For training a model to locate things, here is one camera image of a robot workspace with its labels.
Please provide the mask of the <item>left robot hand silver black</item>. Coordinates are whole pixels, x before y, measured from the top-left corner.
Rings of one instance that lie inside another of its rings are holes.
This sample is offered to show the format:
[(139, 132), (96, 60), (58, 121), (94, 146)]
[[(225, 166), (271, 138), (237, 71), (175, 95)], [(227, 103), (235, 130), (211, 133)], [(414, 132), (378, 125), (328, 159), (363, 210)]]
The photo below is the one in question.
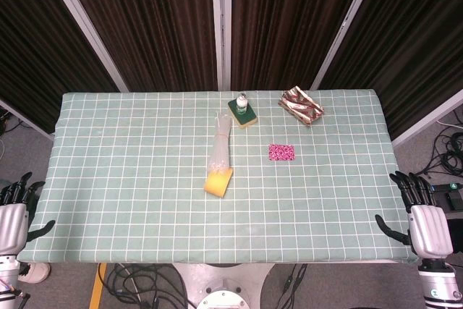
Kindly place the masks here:
[(27, 182), (32, 172), (1, 189), (1, 257), (17, 256), (28, 242), (48, 234), (56, 221), (50, 220), (40, 229), (30, 231), (40, 195), (36, 192), (44, 181)]

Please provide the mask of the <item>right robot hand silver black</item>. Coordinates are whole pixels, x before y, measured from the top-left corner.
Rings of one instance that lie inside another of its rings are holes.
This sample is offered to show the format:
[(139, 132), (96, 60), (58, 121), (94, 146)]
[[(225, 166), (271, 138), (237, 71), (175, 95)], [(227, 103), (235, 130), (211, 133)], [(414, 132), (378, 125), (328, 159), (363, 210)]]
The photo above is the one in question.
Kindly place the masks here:
[(409, 227), (406, 234), (392, 230), (382, 216), (376, 215), (380, 230), (391, 239), (410, 246), (422, 259), (444, 259), (453, 253), (446, 215), (436, 202), (431, 184), (413, 173), (396, 171), (389, 177), (399, 188)]

